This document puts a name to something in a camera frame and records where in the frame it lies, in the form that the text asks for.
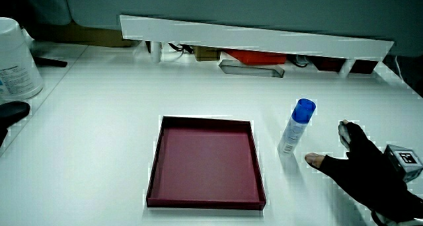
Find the gloved hand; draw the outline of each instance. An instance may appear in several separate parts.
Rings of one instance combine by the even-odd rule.
[[[331,177],[346,193],[359,203],[394,221],[421,217],[423,201],[407,190],[386,156],[367,138],[359,125],[341,121],[340,141],[349,150],[348,159],[324,156],[320,164],[306,161]]]

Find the tray rim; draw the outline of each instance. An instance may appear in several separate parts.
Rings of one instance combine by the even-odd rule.
[[[165,128],[168,128],[168,124],[171,124],[172,121],[189,121],[191,123],[195,123],[198,121],[208,122],[209,124],[217,125],[217,124],[232,124],[232,125],[244,125],[247,127],[246,133],[249,137],[249,145],[250,145],[250,155],[254,169],[254,175],[256,178],[256,187],[258,192],[258,200],[169,200],[169,199],[159,199],[159,198],[152,198],[152,189],[153,183],[155,179],[155,173],[157,170],[157,163],[159,160],[159,153],[160,153],[160,146],[161,141],[164,135]],[[160,127],[160,134],[157,140],[157,146],[155,149],[155,156],[153,161],[153,167],[151,168],[151,174],[149,179],[149,186],[147,189],[147,194],[145,196],[145,201],[147,203],[147,207],[175,207],[175,208],[213,208],[213,209],[255,209],[255,210],[263,210],[264,206],[266,205],[266,193],[264,191],[263,180],[260,170],[260,165],[258,162],[258,157],[256,153],[256,145],[254,141],[254,136],[252,134],[251,122],[245,120],[225,120],[225,119],[217,119],[217,118],[192,118],[192,117],[178,117],[178,116],[163,116],[161,127]]]

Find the red tray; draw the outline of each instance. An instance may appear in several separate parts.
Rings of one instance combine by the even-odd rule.
[[[250,122],[163,117],[147,207],[263,210]]]

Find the blue cap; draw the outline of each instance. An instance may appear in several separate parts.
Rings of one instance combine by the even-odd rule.
[[[307,99],[300,99],[298,100],[295,109],[293,109],[291,117],[297,123],[308,124],[315,109],[316,104],[313,101]]]

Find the spray bottle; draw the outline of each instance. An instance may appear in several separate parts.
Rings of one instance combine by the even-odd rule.
[[[279,142],[279,154],[289,155],[293,152],[315,109],[316,104],[313,101],[305,98],[298,100]]]

